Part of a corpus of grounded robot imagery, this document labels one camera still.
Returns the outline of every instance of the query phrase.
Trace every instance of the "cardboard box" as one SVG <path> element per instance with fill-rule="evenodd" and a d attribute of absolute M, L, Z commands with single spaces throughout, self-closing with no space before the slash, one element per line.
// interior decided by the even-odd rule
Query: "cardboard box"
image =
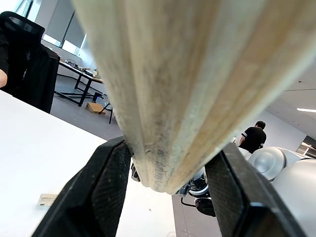
<path fill-rule="evenodd" d="M 93 114 L 99 114 L 100 111 L 103 110 L 103 105 L 97 104 L 97 103 L 92 103 L 89 102 L 87 103 L 87 106 L 85 107 L 87 110 L 89 110 Z"/>

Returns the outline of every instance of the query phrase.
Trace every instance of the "white table surface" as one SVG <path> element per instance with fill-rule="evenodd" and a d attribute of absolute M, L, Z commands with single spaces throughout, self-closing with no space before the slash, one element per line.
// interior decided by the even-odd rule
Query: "white table surface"
<path fill-rule="evenodd" d="M 47 207 L 41 194 L 58 194 L 106 142 L 0 91 L 0 236 L 27 237 Z M 117 237 L 175 237 L 171 196 L 131 178 Z"/>

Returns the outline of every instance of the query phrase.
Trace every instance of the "black t-shirt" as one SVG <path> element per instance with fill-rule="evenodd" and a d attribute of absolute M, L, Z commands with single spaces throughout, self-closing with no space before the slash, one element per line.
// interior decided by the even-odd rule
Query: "black t-shirt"
<path fill-rule="evenodd" d="M 259 127 L 249 127 L 242 133 L 242 136 L 245 137 L 245 140 L 239 147 L 249 151 L 250 153 L 254 153 L 255 150 L 263 147 L 267 138 L 263 129 Z"/>

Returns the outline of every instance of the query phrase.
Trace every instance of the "ceiling light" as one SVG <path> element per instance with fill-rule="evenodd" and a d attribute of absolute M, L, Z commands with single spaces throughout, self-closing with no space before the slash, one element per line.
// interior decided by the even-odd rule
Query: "ceiling light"
<path fill-rule="evenodd" d="M 316 113 L 316 110 L 310 110 L 310 109 L 301 109 L 301 108 L 297 108 L 298 111 L 304 111 L 304 112 L 312 112 L 312 113 Z"/>

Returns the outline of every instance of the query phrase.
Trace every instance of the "small object on table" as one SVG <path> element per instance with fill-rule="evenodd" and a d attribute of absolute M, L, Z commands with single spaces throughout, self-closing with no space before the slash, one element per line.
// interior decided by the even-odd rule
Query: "small object on table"
<path fill-rule="evenodd" d="M 41 194 L 38 206 L 52 206 L 57 196 L 57 194 Z"/>

